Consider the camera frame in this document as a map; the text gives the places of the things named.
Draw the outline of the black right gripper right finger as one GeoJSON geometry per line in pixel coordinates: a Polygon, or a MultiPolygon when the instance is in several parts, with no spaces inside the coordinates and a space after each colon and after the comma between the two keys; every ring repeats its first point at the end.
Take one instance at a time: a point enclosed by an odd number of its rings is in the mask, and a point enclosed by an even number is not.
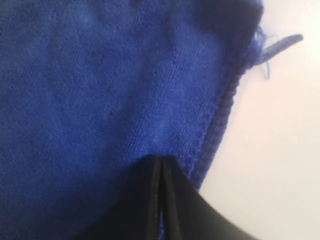
{"type": "Polygon", "coordinates": [[[166,240],[254,240],[212,208],[174,156],[161,158],[161,201],[166,240]]]}

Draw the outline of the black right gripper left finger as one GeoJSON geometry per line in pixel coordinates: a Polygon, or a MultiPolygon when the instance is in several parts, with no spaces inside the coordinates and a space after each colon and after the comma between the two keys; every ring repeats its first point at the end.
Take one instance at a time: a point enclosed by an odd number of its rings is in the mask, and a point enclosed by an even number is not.
{"type": "Polygon", "coordinates": [[[76,240],[157,240],[162,207],[162,160],[147,155],[133,166],[128,186],[103,216],[76,240]]]}

